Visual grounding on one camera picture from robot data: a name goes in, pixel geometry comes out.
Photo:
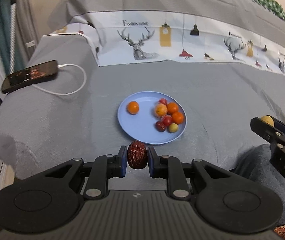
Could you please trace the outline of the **small yellow-green fruit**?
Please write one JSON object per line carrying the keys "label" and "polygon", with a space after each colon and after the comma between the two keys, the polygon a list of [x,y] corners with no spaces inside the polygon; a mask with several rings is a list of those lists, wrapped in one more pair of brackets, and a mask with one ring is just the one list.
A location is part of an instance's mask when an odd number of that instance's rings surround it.
{"label": "small yellow-green fruit", "polygon": [[270,126],[274,127],[274,120],[271,116],[269,115],[264,115],[260,118],[260,120],[262,120],[263,122],[269,124]]}

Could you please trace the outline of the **dark red jujube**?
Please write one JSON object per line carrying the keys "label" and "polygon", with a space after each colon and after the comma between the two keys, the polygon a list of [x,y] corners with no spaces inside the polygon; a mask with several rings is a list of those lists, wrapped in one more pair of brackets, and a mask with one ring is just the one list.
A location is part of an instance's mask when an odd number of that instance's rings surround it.
{"label": "dark red jujube", "polygon": [[155,127],[159,132],[164,132],[166,130],[166,126],[161,121],[157,121]]}
{"label": "dark red jujube", "polygon": [[141,170],[147,165],[147,149],[141,141],[133,141],[127,151],[127,162],[136,170]]}

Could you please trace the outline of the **yellow fruit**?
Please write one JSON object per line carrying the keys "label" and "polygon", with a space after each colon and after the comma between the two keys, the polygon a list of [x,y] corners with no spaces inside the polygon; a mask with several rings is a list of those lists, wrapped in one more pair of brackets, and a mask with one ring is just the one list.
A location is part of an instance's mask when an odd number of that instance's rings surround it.
{"label": "yellow fruit", "polygon": [[179,126],[176,123],[171,123],[168,127],[168,131],[170,133],[175,133],[178,131],[178,129],[179,129]]}

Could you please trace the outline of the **red apple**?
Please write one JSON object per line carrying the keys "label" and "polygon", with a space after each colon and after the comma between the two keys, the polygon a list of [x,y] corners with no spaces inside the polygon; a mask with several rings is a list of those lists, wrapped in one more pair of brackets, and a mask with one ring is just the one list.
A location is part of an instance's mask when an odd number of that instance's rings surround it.
{"label": "red apple", "polygon": [[169,127],[172,124],[172,116],[171,115],[163,115],[161,118],[161,122],[165,127]]}

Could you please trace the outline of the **orange fruit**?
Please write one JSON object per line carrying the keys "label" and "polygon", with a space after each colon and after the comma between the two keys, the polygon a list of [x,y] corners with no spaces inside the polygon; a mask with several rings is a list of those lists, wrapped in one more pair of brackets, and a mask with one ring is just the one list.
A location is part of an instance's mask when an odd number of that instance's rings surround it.
{"label": "orange fruit", "polygon": [[162,116],[166,115],[167,112],[168,112],[168,108],[166,105],[159,103],[155,106],[154,113],[155,113],[155,116],[157,116],[158,118],[161,118]]}

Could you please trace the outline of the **orange tangerine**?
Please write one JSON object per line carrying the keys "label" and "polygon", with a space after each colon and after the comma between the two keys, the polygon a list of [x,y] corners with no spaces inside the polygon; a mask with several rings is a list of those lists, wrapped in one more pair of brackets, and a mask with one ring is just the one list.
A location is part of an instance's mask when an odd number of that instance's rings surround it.
{"label": "orange tangerine", "polygon": [[131,101],[127,105],[128,113],[136,115],[139,112],[139,104],[136,101]]}
{"label": "orange tangerine", "polygon": [[184,121],[184,115],[181,112],[175,112],[172,115],[172,122],[180,125]]}
{"label": "orange tangerine", "polygon": [[170,102],[167,104],[168,114],[172,115],[173,113],[176,113],[179,111],[179,107],[175,102]]}

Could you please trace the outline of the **grey trouser knee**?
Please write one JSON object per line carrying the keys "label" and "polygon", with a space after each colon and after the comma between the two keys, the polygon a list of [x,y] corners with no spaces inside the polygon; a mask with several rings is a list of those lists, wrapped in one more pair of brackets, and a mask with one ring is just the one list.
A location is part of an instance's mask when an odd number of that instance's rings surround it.
{"label": "grey trouser knee", "polygon": [[251,148],[239,159],[234,173],[274,191],[283,202],[283,214],[279,225],[285,225],[285,179],[271,165],[271,150],[268,144]]}

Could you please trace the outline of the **dark red jujube on plate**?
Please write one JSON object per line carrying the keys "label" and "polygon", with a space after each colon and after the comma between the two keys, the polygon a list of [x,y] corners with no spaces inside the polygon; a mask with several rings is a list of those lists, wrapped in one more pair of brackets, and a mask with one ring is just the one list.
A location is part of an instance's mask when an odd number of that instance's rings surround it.
{"label": "dark red jujube on plate", "polygon": [[155,127],[159,132],[164,132],[166,130],[166,126],[161,121],[157,121]]}

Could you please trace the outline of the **orange tangerine on plate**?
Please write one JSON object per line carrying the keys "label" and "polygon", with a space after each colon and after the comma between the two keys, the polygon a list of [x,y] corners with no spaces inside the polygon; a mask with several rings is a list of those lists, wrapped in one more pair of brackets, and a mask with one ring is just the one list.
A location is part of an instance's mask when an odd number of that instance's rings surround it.
{"label": "orange tangerine on plate", "polygon": [[176,113],[179,111],[179,107],[175,102],[170,102],[167,104],[168,114],[172,115],[173,113]]}

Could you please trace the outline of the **grey sofa cover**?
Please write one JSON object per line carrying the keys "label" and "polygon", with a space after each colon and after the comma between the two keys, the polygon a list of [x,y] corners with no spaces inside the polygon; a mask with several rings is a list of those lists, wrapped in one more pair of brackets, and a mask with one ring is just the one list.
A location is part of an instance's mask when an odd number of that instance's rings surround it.
{"label": "grey sofa cover", "polygon": [[[29,66],[57,61],[63,65],[57,77],[7,94],[0,105],[0,160],[18,178],[128,144],[117,109],[136,92],[162,92],[182,105],[184,133],[158,151],[185,161],[199,157],[231,169],[243,151],[262,143],[249,128],[251,118],[270,114],[285,122],[285,74],[239,62],[166,60],[100,67],[86,38],[56,34],[76,16],[60,0],[48,19],[51,33],[41,38],[29,61]],[[234,26],[285,47],[285,22],[244,20]]]}

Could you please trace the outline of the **small red wrapped fruit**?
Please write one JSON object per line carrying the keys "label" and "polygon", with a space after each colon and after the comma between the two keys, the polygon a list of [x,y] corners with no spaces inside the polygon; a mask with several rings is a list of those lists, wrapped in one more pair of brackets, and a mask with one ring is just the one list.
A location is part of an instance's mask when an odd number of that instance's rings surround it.
{"label": "small red wrapped fruit", "polygon": [[161,103],[161,104],[163,104],[163,105],[167,105],[167,104],[168,104],[167,100],[164,99],[164,98],[161,98],[161,99],[159,100],[159,103]]}

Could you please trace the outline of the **black smartphone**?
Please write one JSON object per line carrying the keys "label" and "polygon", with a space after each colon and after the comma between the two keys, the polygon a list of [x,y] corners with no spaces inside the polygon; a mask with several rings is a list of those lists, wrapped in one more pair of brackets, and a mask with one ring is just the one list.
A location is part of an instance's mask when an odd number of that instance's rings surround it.
{"label": "black smartphone", "polygon": [[58,62],[55,60],[36,64],[8,75],[1,87],[3,94],[35,85],[37,83],[53,80],[58,74]]}

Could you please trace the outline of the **white deer print cloth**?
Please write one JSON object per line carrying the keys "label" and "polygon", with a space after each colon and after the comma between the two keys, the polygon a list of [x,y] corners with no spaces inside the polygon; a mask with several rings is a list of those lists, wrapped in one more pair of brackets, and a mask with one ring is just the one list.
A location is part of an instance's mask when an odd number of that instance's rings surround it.
{"label": "white deer print cloth", "polygon": [[79,34],[100,67],[141,62],[239,62],[285,74],[285,47],[207,17],[162,11],[92,12],[56,34]]}

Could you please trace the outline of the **grey curtain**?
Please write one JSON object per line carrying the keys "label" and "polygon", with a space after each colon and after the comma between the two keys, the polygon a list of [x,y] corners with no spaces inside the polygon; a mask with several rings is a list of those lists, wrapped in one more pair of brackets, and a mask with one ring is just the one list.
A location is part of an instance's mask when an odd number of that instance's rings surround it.
{"label": "grey curtain", "polygon": [[15,39],[21,57],[27,63],[40,39],[31,0],[10,0],[10,2],[15,5]]}

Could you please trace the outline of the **green checkered cloth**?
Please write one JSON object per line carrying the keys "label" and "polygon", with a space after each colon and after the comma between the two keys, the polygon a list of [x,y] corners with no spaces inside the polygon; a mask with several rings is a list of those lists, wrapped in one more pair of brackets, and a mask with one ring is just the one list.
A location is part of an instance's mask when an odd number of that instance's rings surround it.
{"label": "green checkered cloth", "polygon": [[208,17],[234,25],[244,20],[285,22],[274,0],[65,0],[71,16],[105,11],[164,11]]}

